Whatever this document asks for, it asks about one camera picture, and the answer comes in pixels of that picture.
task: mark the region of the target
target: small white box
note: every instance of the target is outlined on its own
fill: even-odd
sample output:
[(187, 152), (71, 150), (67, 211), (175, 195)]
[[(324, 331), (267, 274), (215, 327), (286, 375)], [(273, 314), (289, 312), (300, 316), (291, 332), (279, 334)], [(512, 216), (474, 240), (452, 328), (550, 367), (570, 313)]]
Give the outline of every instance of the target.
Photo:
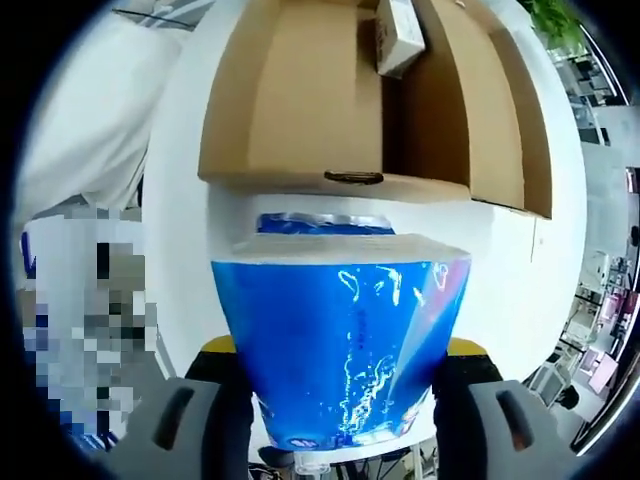
[(380, 0), (376, 12), (378, 73), (399, 78), (425, 49), (411, 0)]

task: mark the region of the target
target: blue plastic wrap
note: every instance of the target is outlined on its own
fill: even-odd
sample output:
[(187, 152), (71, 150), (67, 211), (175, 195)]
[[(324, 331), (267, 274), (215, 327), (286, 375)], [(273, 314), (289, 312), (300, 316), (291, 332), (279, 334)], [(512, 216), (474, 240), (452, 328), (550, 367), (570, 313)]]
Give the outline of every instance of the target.
[(265, 213), (258, 218), (258, 233), (287, 235), (393, 235), (389, 222), (380, 217)]
[(470, 259), (212, 268), (273, 445), (332, 450), (408, 431), (445, 355)]

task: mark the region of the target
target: pixelated area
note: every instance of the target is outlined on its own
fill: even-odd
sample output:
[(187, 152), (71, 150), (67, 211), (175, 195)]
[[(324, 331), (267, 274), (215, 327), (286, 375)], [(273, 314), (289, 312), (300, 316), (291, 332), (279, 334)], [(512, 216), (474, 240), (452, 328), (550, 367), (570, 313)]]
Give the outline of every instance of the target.
[(145, 302), (141, 238), (117, 241), (141, 236), (141, 224), (123, 216), (136, 220), (87, 207), (39, 220), (46, 225), (30, 232), (34, 279), (18, 296), (37, 387), (83, 447), (108, 448), (134, 406), (164, 379), (156, 309)]

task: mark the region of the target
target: plastic packaging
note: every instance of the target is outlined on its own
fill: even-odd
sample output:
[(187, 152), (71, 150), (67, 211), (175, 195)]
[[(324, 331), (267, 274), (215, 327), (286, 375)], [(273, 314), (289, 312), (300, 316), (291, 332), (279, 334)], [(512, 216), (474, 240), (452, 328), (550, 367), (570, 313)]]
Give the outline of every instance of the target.
[(386, 218), (364, 215), (265, 213), (258, 218), (258, 233), (287, 235), (393, 235)]
[(409, 430), (470, 258), (419, 235), (257, 234), (212, 268), (273, 445), (332, 450)]

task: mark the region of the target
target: open cardboard box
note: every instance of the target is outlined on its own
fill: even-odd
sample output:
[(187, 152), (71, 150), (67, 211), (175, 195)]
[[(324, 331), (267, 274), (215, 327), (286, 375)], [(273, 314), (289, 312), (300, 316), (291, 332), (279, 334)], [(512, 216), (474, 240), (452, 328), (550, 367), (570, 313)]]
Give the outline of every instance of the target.
[(511, 35), (480, 0), (413, 3), (427, 53), (392, 80), (376, 74), (376, 0), (250, 0), (212, 85), (199, 176), (550, 218), (544, 121)]

